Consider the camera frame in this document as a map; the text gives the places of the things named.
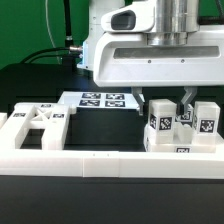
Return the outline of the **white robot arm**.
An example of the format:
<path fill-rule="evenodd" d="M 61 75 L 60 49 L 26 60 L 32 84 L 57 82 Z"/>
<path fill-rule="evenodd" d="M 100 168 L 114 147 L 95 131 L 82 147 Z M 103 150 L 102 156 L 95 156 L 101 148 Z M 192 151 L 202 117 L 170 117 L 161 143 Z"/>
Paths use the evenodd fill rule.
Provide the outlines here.
<path fill-rule="evenodd" d="M 224 17 L 198 16 L 199 0 L 90 0 L 82 69 L 100 87 L 182 86 L 181 106 L 199 86 L 224 85 Z"/>

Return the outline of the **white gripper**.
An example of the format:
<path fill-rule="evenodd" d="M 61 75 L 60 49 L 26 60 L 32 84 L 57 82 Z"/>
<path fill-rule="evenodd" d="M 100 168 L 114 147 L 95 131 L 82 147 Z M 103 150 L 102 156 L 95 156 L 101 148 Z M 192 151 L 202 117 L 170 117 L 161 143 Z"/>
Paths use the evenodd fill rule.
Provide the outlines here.
<path fill-rule="evenodd" d="M 142 0 L 103 15 L 94 82 L 132 87 L 140 116 L 141 87 L 185 86 L 177 114 L 186 114 L 194 86 L 224 85 L 224 25 L 200 25 L 198 6 L 199 0 Z"/>

